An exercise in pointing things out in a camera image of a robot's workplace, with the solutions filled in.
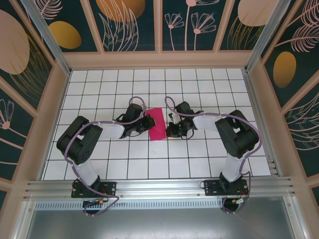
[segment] pink cloth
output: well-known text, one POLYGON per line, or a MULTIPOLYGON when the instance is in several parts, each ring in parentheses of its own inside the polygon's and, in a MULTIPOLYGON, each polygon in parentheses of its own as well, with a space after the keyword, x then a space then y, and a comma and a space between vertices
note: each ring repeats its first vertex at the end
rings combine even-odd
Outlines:
POLYGON ((166 126, 164 121, 164 115, 161 108, 150 109, 146 111, 147 115, 150 115, 155 120, 155 126, 149 129, 150 141, 160 140, 166 137, 166 126))

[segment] cable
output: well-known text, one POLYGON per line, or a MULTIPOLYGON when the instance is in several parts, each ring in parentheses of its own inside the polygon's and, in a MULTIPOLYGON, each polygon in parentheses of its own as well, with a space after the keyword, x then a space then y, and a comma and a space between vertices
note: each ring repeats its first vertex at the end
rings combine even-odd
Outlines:
POLYGON ((183 136, 180 136, 181 137, 181 139, 183 139, 183 140, 187 140, 187 139, 191 139, 191 138, 193 138, 193 136, 194 136, 194 130, 193 130, 193 133, 191 134, 191 136, 189 137, 189 138, 183 138, 183 136))
POLYGON ((204 187, 201 187, 201 184, 202 184, 203 182, 204 182, 204 181, 201 181, 201 182, 199 183, 199 187, 200 187, 201 189, 206 189, 205 184, 204 184, 204 187))
POLYGON ((108 194, 100 193, 100 192, 94 190, 93 188, 91 188, 89 185, 87 185, 87 184, 82 180, 82 178, 80 177, 79 173, 75 170, 75 168, 74 168, 74 162, 73 162, 72 160, 68 159, 69 149, 70 149, 71 145, 73 144, 74 140, 77 138, 77 136, 79 136, 80 133, 81 133, 85 128, 87 128, 87 127, 90 126, 90 125, 93 125, 93 124, 113 124, 113 123, 114 123, 114 124, 119 124, 119 125, 126 125, 126 124, 132 124, 132 123, 137 122, 140 118, 143 117, 144 113, 146 112, 146 105, 145 105, 144 100, 143 100, 141 97, 138 97, 138 96, 134 96, 134 97, 130 98, 129 104, 132 102, 132 100, 133 100, 134 98, 141 100, 141 101, 142 101, 142 104, 143 104, 143 111, 141 112, 140 116, 139 116, 137 119, 135 119, 135 120, 133 120, 133 121, 131 121, 131 122, 116 122, 116 121, 106 121, 106 120, 89 122, 89 123, 83 125, 83 126, 75 133, 75 135, 71 138, 71 140, 70 140, 68 146, 67 146, 66 149, 65 149, 65 152, 64 152, 64 160, 66 160, 68 163, 71 164, 72 170, 73 170, 74 174, 76 175, 77 179, 78 179, 88 190, 90 190, 91 192, 93 192, 93 193, 95 193, 95 194, 101 195, 101 196, 103 196, 104 198, 115 198, 115 199, 116 199, 116 200, 115 200, 114 202, 112 202, 109 206, 107 206, 107 207, 106 207, 105 209, 103 209, 103 210, 98 211, 96 214, 92 214, 92 215, 91 215, 91 214, 88 214, 88 213, 86 212, 87 207, 85 207, 85 208, 84 208, 84 213, 86 214, 86 216, 94 217, 94 216, 98 216, 98 215, 101 215, 101 214, 105 213, 105 212, 106 212, 111 206, 113 206, 120 198, 119 198, 118 196, 115 196, 115 195, 108 195, 108 194))
MULTIPOLYGON (((258 145, 257 148, 255 148, 253 151, 248 152, 248 153, 245 155, 243 161, 241 162, 240 168, 239 168, 239 173, 240 173, 241 175, 244 176, 244 175, 247 175, 247 174, 248 174, 248 176, 249 176, 249 188, 248 188, 248 195, 247 195, 247 197, 249 198, 250 189, 251 189, 251 173, 250 173, 250 171, 248 171, 248 172, 246 172, 246 173, 242 173, 242 170, 243 170, 243 167, 244 167, 244 164, 245 164, 246 159, 247 159, 249 156, 251 156, 252 154, 254 154, 255 152, 257 152, 257 151, 261 148, 261 146, 262 146, 263 140, 262 140, 262 137, 261 137, 260 132, 259 132, 251 123, 249 123, 247 120, 242 119, 242 118, 237 117, 237 116, 232 116, 232 115, 229 115, 229 114, 205 113, 205 112, 199 113, 199 114, 195 114, 195 115, 181 114, 181 113, 178 113, 178 112, 175 110, 175 102, 174 102, 174 100, 172 99, 172 97, 166 96, 164 101, 165 101, 166 107, 169 108, 170 111, 172 111, 173 113, 175 113, 175 114, 177 114, 177 115, 179 115, 179 116, 184 116, 184 117, 196 117, 196 116, 221 116, 221 117, 230 117, 230 118, 233 118, 233 119, 236 119, 236 120, 240 120, 241 122, 244 122, 245 124, 247 124, 249 127, 251 127, 251 128, 256 132, 256 134, 257 134, 258 137, 259 137, 259 145, 258 145), (173 109, 168 105, 167 99, 170 99, 170 100, 172 101, 172 103, 173 103, 173 105, 174 105, 174 106, 173 106, 173 109)), ((232 211, 228 210, 227 208, 225 208, 224 204, 225 204, 226 199, 227 199, 227 197, 225 197, 225 198, 223 199, 223 202, 222 202, 222 210, 223 210, 225 213, 233 213, 233 214, 235 214, 235 212, 232 212, 232 211)), ((240 210, 242 210, 242 208, 244 207, 244 205, 245 205, 245 203, 243 203, 243 205, 237 210, 237 212, 240 211, 240 210)))
POLYGON ((130 137, 137 137, 137 136, 140 136, 142 133, 139 133, 137 135, 130 135, 130 137))

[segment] dark green wallpaper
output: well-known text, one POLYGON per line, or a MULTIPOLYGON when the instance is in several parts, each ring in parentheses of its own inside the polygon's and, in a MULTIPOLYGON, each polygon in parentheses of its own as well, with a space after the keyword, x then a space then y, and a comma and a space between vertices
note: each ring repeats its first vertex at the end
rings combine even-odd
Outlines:
MULTIPOLYGON (((20 4, 22 10, 24 11, 24 13, 26 14, 25 8, 23 7, 22 3, 20 2, 20 0, 18 0, 18 3, 20 4)), ((31 22, 33 28, 35 29, 35 31, 38 33, 39 37, 41 37, 40 32, 38 31, 38 29, 36 28, 36 26, 34 25, 33 21, 30 19, 30 17, 26 14, 26 16, 28 17, 29 21, 31 22)), ((50 48, 48 47, 48 45, 46 44, 46 42, 43 40, 43 38, 41 37, 42 42, 44 43, 44 45, 46 46, 46 49, 48 49, 48 51, 50 52, 50 55, 52 56, 52 58, 55 60, 54 55, 52 54, 50 48)))
POLYGON ((281 106, 319 69, 319 9, 314 3, 303 1, 265 63, 281 106))
POLYGON ((319 174, 319 83, 285 118, 307 177, 319 174))
POLYGON ((153 0, 90 0, 90 5, 104 51, 155 51, 153 0))
POLYGON ((184 51, 185 37, 188 51, 213 49, 225 1, 205 2, 189 6, 185 1, 163 0, 163 51, 184 51))
POLYGON ((35 4, 63 52, 97 51, 80 0, 36 0, 35 4))
POLYGON ((0 4, 0 76, 35 109, 52 69, 8 0, 0 4))
POLYGON ((6 196, 6 192, 0 190, 0 211, 1 211, 2 205, 4 203, 5 196, 6 196))
POLYGON ((312 188, 313 194, 315 196, 317 205, 319 207, 319 186, 312 188))
MULTIPOLYGON (((236 0, 220 50, 252 50, 276 3, 275 0, 236 0)), ((289 9, 280 25, 286 18, 289 9)))
POLYGON ((11 180, 33 117, 0 89, 0 177, 11 180))

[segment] aluminum rail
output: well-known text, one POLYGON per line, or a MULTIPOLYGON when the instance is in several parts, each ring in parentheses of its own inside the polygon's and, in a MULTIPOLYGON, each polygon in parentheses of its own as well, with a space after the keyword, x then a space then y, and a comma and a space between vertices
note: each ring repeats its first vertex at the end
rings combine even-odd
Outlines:
MULTIPOLYGON (((181 199, 207 198, 199 184, 205 179, 165 180, 116 180, 116 195, 122 199, 181 199)), ((72 182, 31 181, 24 194, 25 201, 79 200, 71 198, 72 182)), ((293 196, 294 189, 289 177, 252 177, 251 197, 293 196)))

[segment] mounting plate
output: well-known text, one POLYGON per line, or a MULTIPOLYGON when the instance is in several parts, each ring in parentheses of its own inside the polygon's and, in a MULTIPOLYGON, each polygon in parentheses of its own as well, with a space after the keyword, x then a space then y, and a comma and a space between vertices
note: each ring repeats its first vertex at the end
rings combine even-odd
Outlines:
POLYGON ((201 187, 202 186, 205 190, 205 196, 240 196, 240 191, 238 190, 238 187, 246 195, 248 194, 248 186, 247 181, 245 179, 238 179, 235 182, 233 182, 228 192, 225 192, 224 189, 220 186, 219 180, 205 180, 202 182, 201 187))
MULTIPOLYGON (((98 191, 108 195, 115 195, 116 182, 101 182, 98 191)), ((91 192, 80 182, 76 181, 72 184, 71 198, 102 198, 102 196, 91 192)))

